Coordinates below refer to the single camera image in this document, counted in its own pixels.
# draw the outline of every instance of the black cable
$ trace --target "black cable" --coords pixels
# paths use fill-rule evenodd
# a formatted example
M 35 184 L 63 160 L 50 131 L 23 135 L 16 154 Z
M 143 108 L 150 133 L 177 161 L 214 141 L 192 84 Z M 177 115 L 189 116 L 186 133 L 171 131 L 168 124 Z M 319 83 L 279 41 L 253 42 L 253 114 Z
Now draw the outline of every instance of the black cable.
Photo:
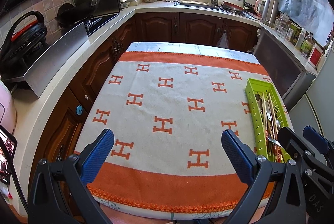
M 6 147 L 5 143 L 3 142 L 3 140 L 1 138 L 0 138 L 0 148 L 3 151 L 3 153 L 5 154 L 5 158 L 8 162 L 9 170 L 10 170 L 10 173 L 12 174 L 17 193 L 19 194 L 20 200 L 23 204 L 23 207 L 24 207 L 25 211 L 28 213 L 28 204 L 27 204 L 27 201 L 25 200 L 25 197 L 23 195 L 19 180 L 17 178 L 15 167 L 14 167 L 13 161 L 12 161 L 12 157 L 9 155 L 7 147 Z

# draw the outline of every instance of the metal bolt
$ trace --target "metal bolt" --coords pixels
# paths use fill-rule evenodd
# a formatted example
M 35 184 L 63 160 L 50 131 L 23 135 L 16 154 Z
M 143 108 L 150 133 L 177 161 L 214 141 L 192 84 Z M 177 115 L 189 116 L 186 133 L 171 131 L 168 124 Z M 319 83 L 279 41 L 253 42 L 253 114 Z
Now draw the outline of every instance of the metal bolt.
M 305 173 L 308 174 L 309 176 L 313 175 L 312 170 L 310 170 L 309 168 L 305 170 Z
M 77 154 L 72 154 L 68 158 L 70 159 L 70 161 L 75 161 L 76 159 L 78 159 L 78 155 Z
M 43 159 L 39 160 L 40 165 L 44 165 L 45 163 L 46 163 L 46 159 L 43 158 Z
M 258 156 L 258 160 L 259 160 L 260 162 L 265 162 L 265 160 L 267 160 L 267 158 L 264 157 L 263 155 L 259 155 L 259 156 Z
M 289 164 L 290 164 L 290 165 L 296 165 L 296 161 L 293 160 L 293 159 L 290 159 L 290 160 L 289 160 Z

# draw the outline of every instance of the table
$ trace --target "table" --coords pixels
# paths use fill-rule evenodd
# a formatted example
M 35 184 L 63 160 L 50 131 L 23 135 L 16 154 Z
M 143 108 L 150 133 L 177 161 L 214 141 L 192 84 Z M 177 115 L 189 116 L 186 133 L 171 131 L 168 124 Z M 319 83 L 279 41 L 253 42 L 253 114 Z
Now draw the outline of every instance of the table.
M 247 53 L 176 43 L 132 43 L 103 85 L 76 152 L 105 128 L 115 144 L 95 181 L 95 199 L 159 219 L 227 216 L 242 184 L 221 146 L 232 129 L 256 149 L 244 89 L 271 81 Z M 266 204 L 268 188 L 260 206 Z

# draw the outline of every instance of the stainless steel kettle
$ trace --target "stainless steel kettle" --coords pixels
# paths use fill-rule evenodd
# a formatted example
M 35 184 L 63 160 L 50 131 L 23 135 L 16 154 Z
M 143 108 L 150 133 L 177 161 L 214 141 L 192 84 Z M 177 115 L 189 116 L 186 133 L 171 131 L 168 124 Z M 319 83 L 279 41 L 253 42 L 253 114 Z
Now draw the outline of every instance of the stainless steel kettle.
M 266 0 L 264 5 L 261 22 L 274 28 L 278 11 L 278 1 Z

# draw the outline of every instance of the green plastic tray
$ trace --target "green plastic tray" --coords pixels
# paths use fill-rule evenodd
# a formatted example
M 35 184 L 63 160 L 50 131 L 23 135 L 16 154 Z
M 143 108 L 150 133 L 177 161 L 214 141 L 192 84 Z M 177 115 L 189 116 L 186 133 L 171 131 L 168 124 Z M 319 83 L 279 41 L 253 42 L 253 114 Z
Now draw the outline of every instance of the green plastic tray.
M 264 155 L 268 160 L 273 162 L 274 161 L 273 154 L 271 156 L 268 156 L 268 153 L 267 153 L 266 132 L 264 130 L 261 113 L 260 113 L 258 104 L 255 99 L 255 94 L 262 95 L 262 92 L 264 92 L 265 97 L 268 97 L 266 91 L 268 91 L 272 97 L 273 106 L 275 105 L 278 106 L 276 118 L 281 123 L 281 127 L 288 127 L 288 121 L 285 116 L 283 106 L 281 104 L 281 101 L 276 93 L 276 90 L 273 84 L 268 83 L 266 81 L 248 79 L 247 85 L 245 88 L 245 92 L 246 92 L 246 96 L 248 99 L 250 113 L 252 115 L 257 155 L 260 155 L 260 154 Z M 284 162 L 291 159 L 289 154 L 283 148 L 281 148 L 281 150 L 282 150 L 282 157 L 283 157 Z

